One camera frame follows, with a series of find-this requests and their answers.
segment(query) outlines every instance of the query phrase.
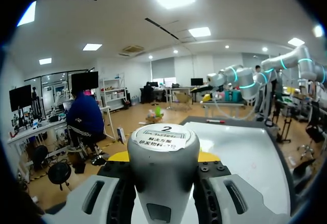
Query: blue jacket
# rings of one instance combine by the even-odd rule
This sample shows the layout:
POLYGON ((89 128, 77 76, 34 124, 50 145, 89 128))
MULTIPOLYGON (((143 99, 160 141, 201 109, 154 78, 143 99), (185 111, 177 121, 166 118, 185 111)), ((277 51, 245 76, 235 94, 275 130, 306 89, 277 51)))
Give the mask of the blue jacket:
POLYGON ((77 94, 66 117, 68 125, 79 126, 79 130, 89 133, 103 133, 104 123, 96 100, 92 96, 77 94))

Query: yellow base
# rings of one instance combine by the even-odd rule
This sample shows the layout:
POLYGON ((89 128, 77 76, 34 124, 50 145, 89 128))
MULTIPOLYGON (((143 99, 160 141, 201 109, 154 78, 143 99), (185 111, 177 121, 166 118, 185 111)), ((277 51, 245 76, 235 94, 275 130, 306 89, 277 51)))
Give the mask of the yellow base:
MULTIPOLYGON (((120 162, 129 162, 128 152, 123 151, 112 155, 108 161, 120 161, 120 162)), ((198 162, 211 162, 211 161, 220 161, 220 158, 216 155, 206 152, 199 153, 198 162)))

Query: air conditioning vent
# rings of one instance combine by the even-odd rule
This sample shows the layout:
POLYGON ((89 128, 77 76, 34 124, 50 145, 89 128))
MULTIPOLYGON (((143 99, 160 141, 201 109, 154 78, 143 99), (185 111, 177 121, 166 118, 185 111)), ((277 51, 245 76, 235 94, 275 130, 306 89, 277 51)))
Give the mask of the air conditioning vent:
POLYGON ((118 53, 119 56, 122 56, 122 57, 130 57, 129 54, 125 54, 125 53, 118 53))
POLYGON ((144 51, 144 48, 138 45, 131 45, 123 49, 123 52, 130 52, 130 53, 139 53, 142 51, 144 51))

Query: robotic arm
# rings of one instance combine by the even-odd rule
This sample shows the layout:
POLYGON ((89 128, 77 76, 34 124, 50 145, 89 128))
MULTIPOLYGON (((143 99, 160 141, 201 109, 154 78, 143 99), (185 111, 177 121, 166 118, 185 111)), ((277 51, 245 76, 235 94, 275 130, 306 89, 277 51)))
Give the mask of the robotic arm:
POLYGON ((243 68, 242 65, 232 65, 220 70, 218 73, 207 75, 208 84, 213 91, 221 90, 223 85, 232 83, 233 86, 240 86, 242 97, 246 100, 253 99, 262 85, 276 79, 276 70, 299 68, 301 79, 312 80, 327 85, 326 68, 315 63, 305 46, 299 46, 293 51, 275 58, 269 58, 261 62, 263 72, 253 75, 250 68, 243 68))

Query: yellow chair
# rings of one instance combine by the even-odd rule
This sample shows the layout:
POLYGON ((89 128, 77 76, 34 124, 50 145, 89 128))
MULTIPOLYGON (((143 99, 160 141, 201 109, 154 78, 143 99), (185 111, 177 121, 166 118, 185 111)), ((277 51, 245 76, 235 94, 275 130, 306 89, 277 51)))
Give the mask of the yellow chair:
POLYGON ((182 106, 182 110, 187 111, 192 109, 190 107, 190 101, 191 101, 191 96, 186 94, 185 92, 175 92, 175 96, 177 98, 177 102, 175 102, 176 104, 180 104, 180 106, 182 106))

